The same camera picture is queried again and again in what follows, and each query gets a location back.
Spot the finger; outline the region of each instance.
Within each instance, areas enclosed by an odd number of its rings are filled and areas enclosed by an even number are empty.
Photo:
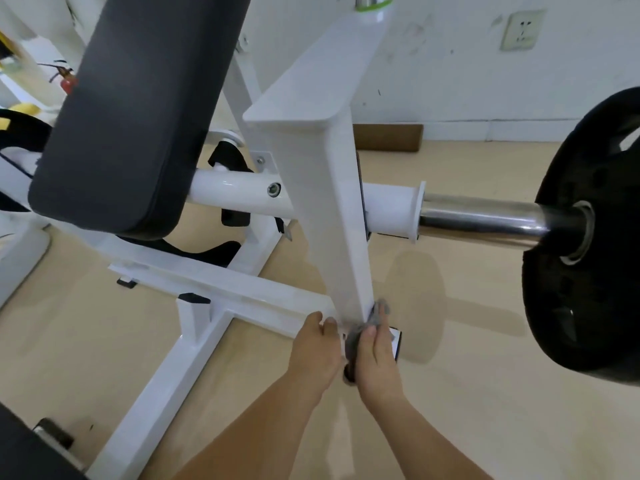
[[[307,317],[302,328],[310,331],[322,332],[320,322],[322,322],[322,312],[313,312]]]
[[[376,357],[373,354],[376,333],[376,327],[370,325],[360,334],[360,340],[358,341],[358,359],[356,362],[357,368],[366,367],[376,362]]]
[[[392,346],[391,331],[389,330],[389,319],[387,314],[380,315],[380,325],[376,334],[376,342],[373,346],[377,361],[384,358],[394,359],[394,349]]]
[[[323,334],[325,337],[337,337],[338,336],[338,323],[333,317],[327,318],[323,324]]]

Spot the wall socket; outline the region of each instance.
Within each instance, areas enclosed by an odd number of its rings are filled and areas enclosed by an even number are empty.
[[[528,50],[538,41],[547,10],[517,11],[509,17],[501,50]]]

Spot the fire extinguisher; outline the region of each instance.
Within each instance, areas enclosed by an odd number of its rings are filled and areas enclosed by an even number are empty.
[[[64,64],[67,63],[67,61],[62,61],[62,60],[54,61],[54,62],[60,62]],[[71,94],[71,91],[73,91],[73,88],[75,88],[78,83],[78,79],[73,74],[73,69],[64,67],[64,66],[55,65],[55,64],[38,64],[38,65],[53,67],[57,69],[58,73],[55,74],[51,79],[49,79],[49,82],[53,82],[53,80],[57,78],[57,76],[60,76],[62,78],[62,80],[60,80],[60,87],[67,94]]]

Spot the beige floor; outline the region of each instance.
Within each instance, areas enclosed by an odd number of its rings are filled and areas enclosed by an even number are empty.
[[[555,144],[430,143],[362,154],[364,180],[532,200]],[[219,210],[189,205],[172,241],[203,250]],[[28,424],[50,416],[91,462],[179,334],[172,297],[115,284],[107,261],[55,230],[52,247],[0,312],[0,401]],[[322,292],[298,226],[262,276]],[[521,254],[464,242],[375,235],[377,296],[404,331],[412,402],[498,479],[631,479],[640,471],[640,388],[565,371],[537,348],[520,290]],[[169,479],[285,370],[291,341],[234,321],[142,478]],[[356,391],[336,380],[305,432],[292,478],[396,479],[391,451]]]

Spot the wall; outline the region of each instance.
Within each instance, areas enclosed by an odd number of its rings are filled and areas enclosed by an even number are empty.
[[[263,89],[353,1],[253,0],[245,28]],[[427,137],[562,139],[595,104],[640,82],[640,0],[396,3],[354,99],[356,122],[424,122]],[[509,14],[543,8],[537,45],[501,52]]]

